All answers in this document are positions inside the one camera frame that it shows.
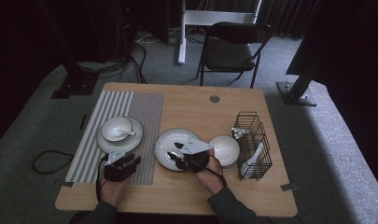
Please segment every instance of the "sleeve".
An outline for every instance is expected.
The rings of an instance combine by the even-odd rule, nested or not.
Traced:
[[[246,224],[256,222],[256,213],[235,198],[228,187],[208,199],[217,218],[225,224]]]
[[[79,224],[112,224],[115,222],[117,208],[110,203],[99,202],[95,209]]]

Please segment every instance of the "person's arm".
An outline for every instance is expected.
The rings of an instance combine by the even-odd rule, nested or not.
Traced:
[[[215,151],[209,150],[209,155],[211,155],[211,158],[206,167],[221,175],[220,164],[213,157]],[[212,193],[213,196],[208,199],[208,203],[221,223],[246,224],[256,222],[256,213],[238,201],[231,190],[223,185],[218,176],[206,170],[200,171],[194,176],[201,185]]]
[[[121,201],[123,190],[130,177],[122,182],[112,182],[105,180],[101,174],[101,201],[95,209],[79,224],[111,224],[114,223],[118,212],[119,202]]]

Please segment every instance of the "gray carpet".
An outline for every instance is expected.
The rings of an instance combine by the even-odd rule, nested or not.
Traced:
[[[194,79],[202,45],[188,42],[186,63],[177,64],[178,41],[170,46],[154,39],[141,43],[147,51],[143,74],[148,83],[199,85]],[[378,184],[355,140],[343,122],[325,86],[312,82],[309,91],[316,107],[285,105],[275,85],[295,81],[287,67],[300,40],[275,36],[263,51],[255,88],[264,91],[273,125],[304,223],[378,223]],[[144,52],[137,46],[134,58]],[[96,63],[82,63],[99,67]],[[93,95],[51,100],[66,75],[62,66],[51,72],[0,140],[0,223],[68,223],[75,212],[54,207],[68,167],[52,175],[32,169],[32,160],[44,150],[74,154],[100,90],[109,81],[136,82],[134,63],[124,71],[101,74]],[[239,80],[228,74],[205,75],[205,86],[248,88],[250,74]],[[69,160],[46,155],[37,164],[50,171]],[[295,217],[260,217],[259,223],[301,223]]]

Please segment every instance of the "person's right hand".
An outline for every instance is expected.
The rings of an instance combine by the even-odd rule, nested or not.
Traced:
[[[113,182],[105,179],[105,172],[101,172],[101,200],[110,203],[115,207],[119,207],[119,202],[123,196],[123,191],[127,183],[130,181],[131,175],[121,182]]]
[[[210,157],[206,167],[216,172],[218,175],[221,175],[221,167],[220,163],[215,158],[215,151],[213,149],[210,149],[208,153]],[[220,180],[220,178],[207,170],[200,171],[197,174],[194,174],[194,176],[197,178],[200,184],[203,185],[203,187],[213,195],[217,194],[224,188],[223,182]]]

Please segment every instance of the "gray striped placemat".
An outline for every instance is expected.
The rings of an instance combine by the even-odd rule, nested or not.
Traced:
[[[96,134],[108,119],[126,116],[138,120],[144,130],[141,143],[133,150],[135,157],[141,156],[142,161],[130,183],[151,185],[156,163],[153,150],[160,132],[162,103],[163,93],[102,91],[65,181],[95,182],[99,160],[105,154],[96,144]]]

